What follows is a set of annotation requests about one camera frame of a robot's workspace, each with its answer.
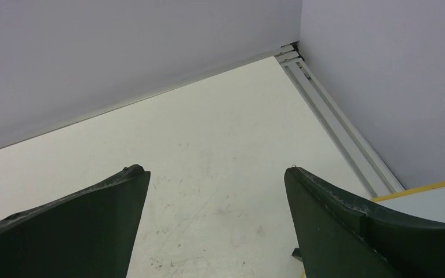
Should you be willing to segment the yellow framed whiteboard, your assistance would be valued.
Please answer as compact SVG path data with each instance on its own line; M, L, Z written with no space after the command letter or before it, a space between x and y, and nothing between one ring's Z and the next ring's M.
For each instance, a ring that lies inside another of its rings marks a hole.
M372 201L405 214L445 223L445 181L375 197Z

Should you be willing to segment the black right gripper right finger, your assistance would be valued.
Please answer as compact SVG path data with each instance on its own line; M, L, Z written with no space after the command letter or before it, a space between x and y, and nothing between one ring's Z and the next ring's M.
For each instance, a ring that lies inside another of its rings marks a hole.
M392 210L300 167L284 174L307 277L445 277L445 223Z

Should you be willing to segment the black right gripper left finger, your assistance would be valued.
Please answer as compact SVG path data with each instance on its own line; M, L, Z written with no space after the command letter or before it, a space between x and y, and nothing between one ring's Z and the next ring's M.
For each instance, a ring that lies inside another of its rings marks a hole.
M0 220L0 277L126 277L150 179L134 164Z

